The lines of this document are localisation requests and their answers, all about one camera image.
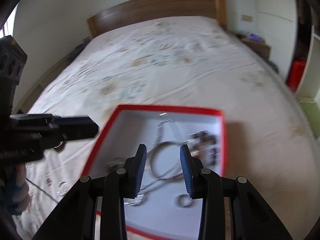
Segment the red object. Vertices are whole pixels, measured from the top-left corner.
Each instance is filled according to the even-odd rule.
[[[287,80],[287,85],[292,92],[295,92],[299,86],[303,75],[306,60],[304,58],[295,59],[292,64],[291,72]]]
[[[91,154],[87,160],[86,165],[82,171],[82,175],[88,175],[91,169],[91,166],[95,160],[96,155],[98,154],[100,147],[107,136],[110,128],[112,127],[114,121],[116,120],[118,114],[124,110],[140,110],[140,111],[157,111],[157,112],[175,112],[175,113],[187,113],[187,114],[203,114],[203,115],[215,115],[222,117],[222,126],[221,126],[221,136],[223,137],[223,143],[221,145],[221,153],[222,153],[222,169],[221,173],[222,176],[225,174],[226,166],[227,166],[227,131],[226,131],[226,123],[224,119],[223,111],[219,109],[212,109],[212,108],[197,108],[197,107],[187,107],[187,106],[157,106],[157,105],[119,105],[113,114],[111,115],[109,121],[103,128],[102,132],[99,135],[99,138],[92,149]],[[164,238],[161,236],[155,236],[138,229],[126,226],[126,230],[140,236],[144,236],[153,240],[172,240],[168,238]]]

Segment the ridged blue pad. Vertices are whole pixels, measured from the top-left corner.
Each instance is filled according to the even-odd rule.
[[[182,172],[184,177],[184,182],[186,184],[187,192],[189,196],[192,198],[194,195],[193,185],[192,185],[192,173],[187,160],[186,152],[183,146],[180,147],[180,162],[182,166]]]
[[[146,161],[147,161],[147,148],[144,145],[141,162],[139,163],[137,173],[135,176],[136,196],[138,195],[140,188],[141,188],[141,182],[142,182],[144,167],[146,166]]]

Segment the hand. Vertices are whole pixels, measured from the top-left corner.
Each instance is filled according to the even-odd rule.
[[[4,185],[3,204],[11,215],[21,215],[30,202],[26,175],[25,165],[16,165]]]

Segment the mattress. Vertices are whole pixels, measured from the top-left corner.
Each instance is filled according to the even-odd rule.
[[[293,239],[320,214],[319,150],[292,94],[258,56],[206,17],[169,17],[95,39],[41,94],[30,113],[88,115],[100,127],[118,104],[213,107],[226,115],[226,176],[245,176]],[[93,140],[68,142],[27,163],[27,177],[57,201],[58,183],[80,177]],[[56,203],[30,184],[15,218],[31,239]],[[129,239],[143,239],[129,234]]]

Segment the wooden headboard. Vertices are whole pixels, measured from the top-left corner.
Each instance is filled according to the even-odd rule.
[[[130,0],[113,6],[89,19],[91,35],[148,20],[172,16],[206,16],[227,28],[225,0]]]

